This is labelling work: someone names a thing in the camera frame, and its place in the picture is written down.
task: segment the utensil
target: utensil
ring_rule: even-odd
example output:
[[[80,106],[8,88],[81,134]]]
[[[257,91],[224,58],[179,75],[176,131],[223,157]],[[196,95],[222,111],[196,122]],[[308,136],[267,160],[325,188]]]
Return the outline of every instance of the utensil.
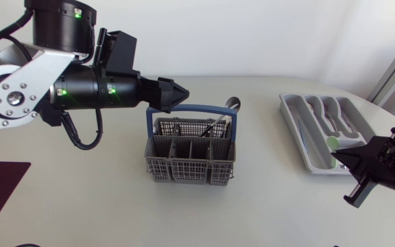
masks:
[[[240,99],[238,97],[231,97],[226,101],[225,104],[226,108],[229,109],[234,109],[236,111],[236,113],[239,112],[240,109]],[[221,115],[216,121],[214,121],[213,123],[211,123],[208,127],[206,127],[205,131],[200,135],[200,137],[204,137],[210,130],[213,129],[213,127],[219,123],[224,117],[226,117],[225,115]],[[230,120],[228,120],[228,118],[225,120],[225,128],[228,126],[228,122]]]
[[[324,105],[324,116],[327,118],[328,122],[332,125],[334,131],[338,131],[335,120],[328,114],[327,106]]]
[[[332,149],[332,152],[336,152],[336,149],[339,148],[339,140],[334,136],[328,137],[326,142],[327,142],[327,146],[329,146]],[[331,167],[333,168],[337,167],[337,159],[333,156],[331,160]]]
[[[353,131],[356,132],[356,130],[350,125],[350,123],[348,123],[347,118],[344,117],[344,115],[342,115],[342,119],[344,120],[344,122],[346,122],[346,125]]]

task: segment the black cylindrical joint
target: black cylindrical joint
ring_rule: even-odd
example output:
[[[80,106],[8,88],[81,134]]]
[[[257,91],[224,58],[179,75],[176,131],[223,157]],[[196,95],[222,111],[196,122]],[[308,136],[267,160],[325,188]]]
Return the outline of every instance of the black cylindrical joint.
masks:
[[[89,66],[72,64],[50,90],[50,102],[60,110],[135,107],[138,80],[106,74]]]
[[[25,0],[34,10],[34,44],[62,51],[88,54],[97,11],[74,0]]]

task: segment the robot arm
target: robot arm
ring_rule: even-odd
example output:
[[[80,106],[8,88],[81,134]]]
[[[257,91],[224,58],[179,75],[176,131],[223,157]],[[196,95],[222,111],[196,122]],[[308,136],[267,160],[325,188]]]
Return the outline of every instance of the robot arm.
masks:
[[[337,150],[332,155],[349,168],[358,185],[345,201],[359,208],[377,184],[395,190],[395,128],[391,137],[372,137],[367,145]]]
[[[74,0],[25,0],[25,14],[0,31],[14,44],[0,52],[0,128],[21,126],[40,115],[50,126],[64,125],[70,139],[91,149],[101,138],[101,108],[149,102],[169,113],[189,92],[173,80],[148,80],[134,71],[136,39],[100,30],[95,49],[96,11]],[[11,37],[34,17],[34,45]],[[95,57],[92,66],[82,65]],[[65,110],[96,110],[99,134],[83,145]]]

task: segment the green object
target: green object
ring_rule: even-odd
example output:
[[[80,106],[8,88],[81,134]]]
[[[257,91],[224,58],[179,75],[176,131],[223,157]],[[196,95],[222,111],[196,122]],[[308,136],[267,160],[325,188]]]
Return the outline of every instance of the green object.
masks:
[[[328,137],[326,142],[327,142],[327,146],[329,146],[332,149],[332,152],[336,152],[336,149],[339,148],[339,140],[334,136]],[[337,167],[337,159],[333,156],[332,156],[331,166],[333,168]]]

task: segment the table surface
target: table surface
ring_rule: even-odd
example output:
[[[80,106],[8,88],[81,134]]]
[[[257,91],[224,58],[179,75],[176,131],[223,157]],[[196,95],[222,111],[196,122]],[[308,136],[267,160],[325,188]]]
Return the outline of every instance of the table surface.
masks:
[[[240,98],[228,186],[152,180],[143,158],[146,103],[103,110],[104,137],[91,151],[38,119],[0,130],[0,161],[32,162],[0,213],[0,246],[395,246],[395,191],[378,186],[356,209],[343,199],[357,184],[352,176],[309,174],[278,96],[349,97],[377,135],[390,136],[394,116],[297,79],[174,79],[190,90],[187,104]],[[94,111],[71,114],[82,140],[93,140]]]

